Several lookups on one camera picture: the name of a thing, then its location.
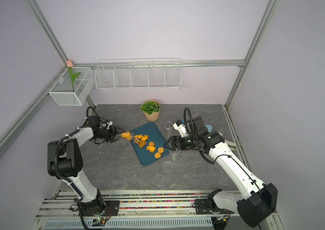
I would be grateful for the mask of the clear cookie jar back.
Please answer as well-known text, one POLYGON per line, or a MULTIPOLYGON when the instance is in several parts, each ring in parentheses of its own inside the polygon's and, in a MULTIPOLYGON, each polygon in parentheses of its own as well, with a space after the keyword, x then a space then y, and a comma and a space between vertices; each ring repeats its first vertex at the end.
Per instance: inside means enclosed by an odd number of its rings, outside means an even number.
POLYGON ((172 159, 173 161, 178 160, 178 158, 179 158, 179 153, 180 153, 179 150, 170 150, 171 159, 172 159))

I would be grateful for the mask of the clear cookie jar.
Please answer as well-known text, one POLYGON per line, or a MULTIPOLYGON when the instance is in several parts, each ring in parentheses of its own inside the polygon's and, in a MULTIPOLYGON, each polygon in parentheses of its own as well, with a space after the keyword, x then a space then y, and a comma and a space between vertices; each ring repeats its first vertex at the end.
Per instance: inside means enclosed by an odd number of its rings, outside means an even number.
POLYGON ((128 141, 131 141, 134 138, 134 133, 131 131, 126 131, 121 134, 121 137, 128 141))
POLYGON ((170 150, 171 159, 172 159, 173 161, 178 160, 178 158, 179 158, 179 153, 180 153, 179 150, 170 150))
POLYGON ((164 123, 164 132, 167 138, 174 134, 174 124, 172 121, 166 121, 164 123))

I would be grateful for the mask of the clear cookie jar front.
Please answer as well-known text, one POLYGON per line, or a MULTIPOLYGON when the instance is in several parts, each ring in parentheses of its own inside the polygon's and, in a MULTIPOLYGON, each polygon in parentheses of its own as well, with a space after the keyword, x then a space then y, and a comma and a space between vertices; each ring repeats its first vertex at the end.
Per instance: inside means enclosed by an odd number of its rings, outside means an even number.
POLYGON ((128 141, 131 141, 134 138, 134 133, 131 131, 126 131, 121 134, 121 137, 128 141))

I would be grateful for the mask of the clear jar lid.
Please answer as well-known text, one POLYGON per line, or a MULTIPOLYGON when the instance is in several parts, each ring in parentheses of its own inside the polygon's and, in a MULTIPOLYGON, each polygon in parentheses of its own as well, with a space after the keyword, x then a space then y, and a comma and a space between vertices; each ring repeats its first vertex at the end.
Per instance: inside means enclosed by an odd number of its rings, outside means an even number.
POLYGON ((163 170, 164 172, 171 172, 174 169, 174 165, 172 162, 165 162, 163 164, 163 170))
POLYGON ((158 174, 154 177, 154 183, 156 186, 163 186, 165 184, 165 177, 162 174, 158 174))

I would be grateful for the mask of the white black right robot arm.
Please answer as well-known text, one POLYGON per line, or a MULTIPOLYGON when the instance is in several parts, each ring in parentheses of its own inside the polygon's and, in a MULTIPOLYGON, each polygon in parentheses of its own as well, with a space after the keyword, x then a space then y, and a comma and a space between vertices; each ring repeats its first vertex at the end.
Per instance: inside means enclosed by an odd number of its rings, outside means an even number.
POLYGON ((186 107, 183 120, 174 123, 174 129, 180 133, 170 137, 164 147, 171 150, 196 150, 201 157, 212 165, 219 165, 239 190, 231 195, 222 189, 211 192, 206 199, 194 202, 196 213, 226 214, 238 213, 250 227, 259 227, 260 223, 276 210, 278 190, 272 184, 265 184, 251 172, 232 152, 226 140, 216 131, 209 131, 202 118, 193 118, 186 107))

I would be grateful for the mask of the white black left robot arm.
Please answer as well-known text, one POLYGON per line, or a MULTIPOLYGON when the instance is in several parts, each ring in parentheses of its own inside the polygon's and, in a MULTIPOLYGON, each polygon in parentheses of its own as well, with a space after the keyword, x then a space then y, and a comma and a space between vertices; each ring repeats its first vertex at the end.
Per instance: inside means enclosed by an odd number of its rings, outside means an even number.
POLYGON ((47 171, 50 176, 66 183, 76 194, 74 202, 82 217, 117 216, 120 201, 104 201, 103 195, 87 178, 83 170, 81 146, 88 141, 97 144, 116 141, 116 136, 125 130, 110 120, 100 117, 91 106, 93 115, 87 114, 83 125, 47 146, 47 171))

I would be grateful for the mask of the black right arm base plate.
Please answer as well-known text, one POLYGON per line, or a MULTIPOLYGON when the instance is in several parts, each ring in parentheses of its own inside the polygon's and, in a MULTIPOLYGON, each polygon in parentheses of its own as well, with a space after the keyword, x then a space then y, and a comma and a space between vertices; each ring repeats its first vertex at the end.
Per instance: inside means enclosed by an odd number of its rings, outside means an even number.
POLYGON ((195 208, 196 214, 198 215, 208 215, 217 214, 220 211, 216 208, 213 199, 195 199, 192 207, 195 208))

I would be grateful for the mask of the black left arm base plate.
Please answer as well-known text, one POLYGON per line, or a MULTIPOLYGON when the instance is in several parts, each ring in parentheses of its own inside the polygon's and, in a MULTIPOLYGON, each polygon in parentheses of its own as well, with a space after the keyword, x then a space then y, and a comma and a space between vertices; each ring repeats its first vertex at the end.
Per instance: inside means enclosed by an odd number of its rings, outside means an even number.
POLYGON ((97 201, 80 203, 81 214, 84 217, 117 216, 120 207, 120 200, 107 200, 101 205, 97 201))

